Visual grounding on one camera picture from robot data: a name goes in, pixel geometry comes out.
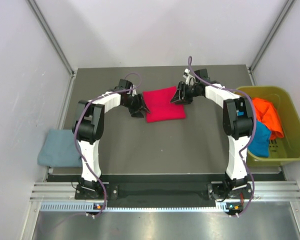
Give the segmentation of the magenta t shirt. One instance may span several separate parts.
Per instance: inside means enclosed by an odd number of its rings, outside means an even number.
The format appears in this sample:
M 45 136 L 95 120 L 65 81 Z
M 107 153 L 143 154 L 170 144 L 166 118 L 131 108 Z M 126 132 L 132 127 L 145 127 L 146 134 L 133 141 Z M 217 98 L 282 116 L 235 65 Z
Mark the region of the magenta t shirt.
M 183 105 L 170 103 L 177 91 L 176 86 L 152 91 L 144 91 L 143 98 L 149 112 L 146 113 L 146 122 L 162 122 L 181 120 L 186 118 Z

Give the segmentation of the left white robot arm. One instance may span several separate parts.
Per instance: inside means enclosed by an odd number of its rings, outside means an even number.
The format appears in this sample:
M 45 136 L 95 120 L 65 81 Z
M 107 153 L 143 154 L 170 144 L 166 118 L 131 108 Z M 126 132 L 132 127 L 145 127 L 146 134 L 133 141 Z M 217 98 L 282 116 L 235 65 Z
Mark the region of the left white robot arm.
M 82 173 L 76 187 L 76 199 L 101 199 L 106 187 L 101 182 L 99 143 L 104 133 L 105 114 L 117 107 L 125 107 L 133 118 L 149 113 L 143 95 L 126 79 L 96 99 L 80 100 L 72 125 L 74 144 L 82 161 Z

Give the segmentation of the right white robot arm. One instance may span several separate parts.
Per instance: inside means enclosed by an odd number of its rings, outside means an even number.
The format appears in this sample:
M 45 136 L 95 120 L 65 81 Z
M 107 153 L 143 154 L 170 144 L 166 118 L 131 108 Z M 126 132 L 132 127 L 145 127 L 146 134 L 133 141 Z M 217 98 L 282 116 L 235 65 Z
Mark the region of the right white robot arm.
M 205 97 L 222 108 L 222 127 L 228 137 L 229 160 L 222 181 L 224 198 L 235 198 L 248 187 L 246 170 L 247 148 L 256 130 L 256 115 L 251 98 L 236 93 L 222 84 L 211 81 L 204 69 L 192 72 L 185 69 L 177 90 L 170 100 L 172 104 L 188 105 L 194 97 Z

